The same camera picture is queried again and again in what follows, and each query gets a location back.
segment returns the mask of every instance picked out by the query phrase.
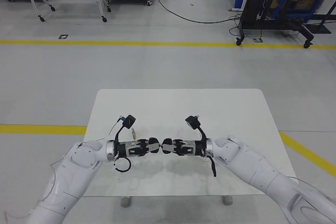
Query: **equipment stand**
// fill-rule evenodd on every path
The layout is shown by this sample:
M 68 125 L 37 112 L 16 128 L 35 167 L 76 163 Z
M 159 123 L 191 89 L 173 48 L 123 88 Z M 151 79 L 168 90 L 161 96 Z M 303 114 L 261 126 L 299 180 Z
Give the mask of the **equipment stand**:
M 272 0 L 264 1 L 264 0 L 247 0 L 245 4 L 245 8 L 241 14 L 240 22 L 239 22 L 239 34 L 240 38 L 236 38 L 236 45 L 241 45 L 243 42 L 245 35 L 244 29 L 247 30 L 292 30 L 298 31 L 301 35 L 306 38 L 304 43 L 304 48 L 309 48 L 312 44 L 314 36 L 308 30 L 306 30 L 300 23 L 286 18 L 286 12 L 289 9 L 292 0 L 287 0 L 284 7 L 280 12 L 280 17 L 275 20 L 265 20 L 267 16 L 267 10 L 270 8 L 272 4 Z M 264 4 L 264 11 L 260 20 L 257 20 L 256 17 L 260 12 L 260 8 Z
M 332 7 L 330 8 L 330 10 L 328 11 L 328 13 L 325 15 L 324 19 L 321 21 L 320 24 L 318 25 L 305 25 L 306 28 L 313 34 L 331 34 L 331 31 L 328 30 L 325 26 L 324 23 L 326 22 L 326 20 L 329 18 L 329 16 L 331 15 L 332 11 L 336 8 L 336 1 L 335 3 L 332 5 Z

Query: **gray floor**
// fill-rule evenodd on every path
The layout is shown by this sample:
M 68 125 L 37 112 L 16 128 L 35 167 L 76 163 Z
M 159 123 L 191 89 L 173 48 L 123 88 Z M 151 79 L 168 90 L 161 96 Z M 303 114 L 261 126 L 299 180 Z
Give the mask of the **gray floor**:
M 30 2 L 0 1 L 0 39 L 57 40 L 69 34 L 70 40 L 235 41 L 228 33 L 233 22 L 192 24 L 157 1 L 151 7 L 113 4 L 106 24 L 95 1 L 50 2 L 56 12 L 38 3 L 46 19 L 42 23 Z M 227 11 L 232 3 L 224 0 L 162 2 L 201 21 L 235 14 Z M 336 24 L 327 26 L 333 34 L 316 35 L 314 44 L 336 44 Z M 252 31 L 246 42 L 258 36 L 260 31 Z M 300 36 L 284 38 L 272 31 L 263 31 L 262 37 L 268 44 L 304 42 Z M 278 129 L 336 166 L 335 50 L 0 45 L 0 123 L 87 125 L 101 88 L 259 88 Z M 4 210 L 21 215 L 32 208 L 51 174 L 49 164 L 82 139 L 0 134 L 0 224 Z M 336 198 L 332 176 L 286 149 L 299 178 Z M 82 198 L 65 223 L 286 221 L 269 198 L 247 195 L 235 197 L 231 207 L 218 197 L 136 197 L 128 209 L 120 207 L 119 198 Z

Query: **white table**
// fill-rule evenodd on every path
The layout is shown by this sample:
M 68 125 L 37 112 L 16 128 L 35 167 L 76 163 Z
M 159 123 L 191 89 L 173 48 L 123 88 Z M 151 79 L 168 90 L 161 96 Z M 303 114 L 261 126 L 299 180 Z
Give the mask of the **white table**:
M 185 122 L 199 114 L 207 137 L 229 134 L 245 141 L 287 176 L 295 176 L 264 95 L 257 89 L 100 90 L 88 123 L 85 141 L 107 137 L 120 115 L 133 115 L 137 139 L 156 137 L 200 139 Z M 107 139 L 113 139 L 118 124 Z M 120 141 L 133 140 L 123 129 Z M 85 196 L 167 196 L 263 194 L 222 165 L 213 177 L 210 162 L 201 157 L 149 153 L 131 159 L 126 173 L 103 164 Z M 126 169 L 126 160 L 116 162 Z

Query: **yellow stripe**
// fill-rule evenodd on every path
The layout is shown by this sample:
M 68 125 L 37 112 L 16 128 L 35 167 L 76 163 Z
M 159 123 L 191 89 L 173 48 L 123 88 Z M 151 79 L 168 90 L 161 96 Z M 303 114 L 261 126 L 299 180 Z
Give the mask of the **yellow stripe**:
M 330 175 L 336 178 L 336 167 L 332 165 L 330 162 L 324 160 L 322 157 L 317 155 L 316 153 L 310 151 L 305 146 L 299 144 L 294 139 L 290 138 L 286 134 L 280 132 L 282 142 L 287 145 L 288 147 L 295 150 L 301 156 L 307 158 L 311 162 L 313 162 L 316 166 L 320 167 L 321 169 L 325 170 Z
M 91 41 L 91 40 L 0 40 L 4 45 L 80 45 L 80 46 L 184 46 L 201 48 L 275 48 L 303 49 L 301 44 L 249 44 L 206 42 L 157 42 L 157 41 Z M 336 45 L 312 45 L 310 49 L 336 50 Z
M 1 134 L 79 134 L 85 135 L 86 126 L 0 124 Z

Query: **robot forearm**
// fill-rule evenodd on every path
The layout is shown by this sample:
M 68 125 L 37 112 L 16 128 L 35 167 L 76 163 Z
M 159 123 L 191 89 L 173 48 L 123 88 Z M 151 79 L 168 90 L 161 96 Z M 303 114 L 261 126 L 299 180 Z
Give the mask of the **robot forearm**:
M 264 156 L 236 138 L 212 141 L 214 158 L 282 209 L 289 223 L 336 223 L 336 203 L 281 174 Z
M 97 152 L 94 149 L 99 150 L 101 146 L 96 143 L 89 146 L 78 143 L 69 150 L 50 178 L 44 199 L 31 212 L 28 224 L 61 224 L 63 222 L 71 208 L 83 196 L 101 165 L 101 162 L 97 161 L 87 167 L 86 163 L 80 164 L 79 159 L 74 155 L 77 155 L 79 151 L 82 153 L 83 150 Z

